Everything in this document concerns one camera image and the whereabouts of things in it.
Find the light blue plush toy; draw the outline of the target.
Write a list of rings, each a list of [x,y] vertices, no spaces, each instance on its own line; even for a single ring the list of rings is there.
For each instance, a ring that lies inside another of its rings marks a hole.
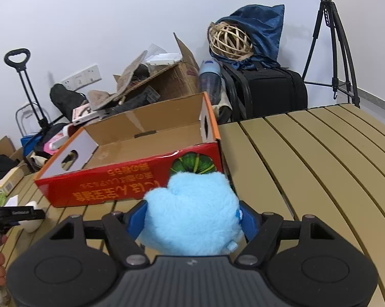
[[[177,173],[144,200],[147,211],[138,239],[162,254],[230,254],[243,238],[239,199],[223,173]]]

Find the yellow small carton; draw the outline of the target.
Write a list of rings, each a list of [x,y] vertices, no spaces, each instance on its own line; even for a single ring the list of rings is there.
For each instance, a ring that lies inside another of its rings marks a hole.
[[[0,180],[0,195],[8,196],[24,176],[25,173],[21,167],[10,169]]]

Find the red cardboard box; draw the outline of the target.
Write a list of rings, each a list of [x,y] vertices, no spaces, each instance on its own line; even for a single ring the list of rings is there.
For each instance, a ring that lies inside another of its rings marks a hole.
[[[79,128],[36,175],[55,207],[140,199],[179,172],[222,170],[206,93],[161,101]]]

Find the tan folding slat table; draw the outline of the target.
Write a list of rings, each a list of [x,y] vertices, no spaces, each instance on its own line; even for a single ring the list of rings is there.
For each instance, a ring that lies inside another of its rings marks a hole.
[[[3,253],[16,306],[385,306],[385,126],[342,104],[218,125],[222,170],[239,202],[283,217],[261,268],[230,254],[171,256],[136,243],[145,268],[121,268],[104,215],[144,200],[53,207],[10,230]]]

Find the black suitcase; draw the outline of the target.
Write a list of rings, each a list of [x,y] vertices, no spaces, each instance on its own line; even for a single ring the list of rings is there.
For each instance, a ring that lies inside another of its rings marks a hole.
[[[295,71],[265,68],[257,62],[247,70],[223,63],[221,72],[232,107],[232,121],[307,109],[307,88]]]

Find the black rolled bag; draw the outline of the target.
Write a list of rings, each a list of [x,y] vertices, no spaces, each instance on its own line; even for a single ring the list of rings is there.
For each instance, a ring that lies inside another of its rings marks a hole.
[[[68,90],[60,83],[56,83],[51,87],[49,96],[51,102],[67,120],[72,120],[73,109],[82,106],[86,101],[84,94]]]

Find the open brown cardboard box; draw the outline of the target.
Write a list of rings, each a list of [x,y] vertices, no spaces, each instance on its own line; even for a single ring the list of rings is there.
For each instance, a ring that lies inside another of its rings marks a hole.
[[[198,93],[199,66],[191,50],[178,37],[175,40],[180,53],[161,53],[155,45],[149,51],[144,50],[122,74],[114,76],[114,93],[90,90],[91,109],[101,110],[114,103],[129,101],[147,87],[151,87],[162,101]]]

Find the blue water bottle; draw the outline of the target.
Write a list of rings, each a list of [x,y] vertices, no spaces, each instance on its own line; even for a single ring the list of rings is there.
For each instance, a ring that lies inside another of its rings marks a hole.
[[[209,59],[201,63],[199,91],[208,94],[212,105],[218,105],[221,101],[222,73],[217,61]]]

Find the woven rattan ball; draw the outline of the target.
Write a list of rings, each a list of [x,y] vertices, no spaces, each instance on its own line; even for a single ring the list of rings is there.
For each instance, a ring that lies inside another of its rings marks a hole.
[[[249,36],[238,26],[226,21],[212,22],[207,30],[210,52],[233,61],[252,57],[254,46]]]

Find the dark blue fabric bag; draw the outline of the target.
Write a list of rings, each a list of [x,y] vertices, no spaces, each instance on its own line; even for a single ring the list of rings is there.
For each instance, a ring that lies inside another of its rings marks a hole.
[[[222,63],[231,64],[237,70],[252,69],[257,62],[265,68],[280,67],[278,52],[283,31],[284,14],[285,6],[283,4],[276,6],[251,4],[217,20],[214,23],[226,21],[241,28],[251,39],[254,54],[243,61],[233,61],[210,52],[211,56]]]

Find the white wall socket strip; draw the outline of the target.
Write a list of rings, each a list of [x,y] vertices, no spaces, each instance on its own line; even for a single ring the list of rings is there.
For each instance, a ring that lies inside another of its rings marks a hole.
[[[75,75],[71,75],[63,80],[61,84],[64,85],[68,90],[78,90],[82,87],[91,85],[94,82],[98,82],[102,79],[100,70],[97,64],[94,64],[87,69],[84,69]]]

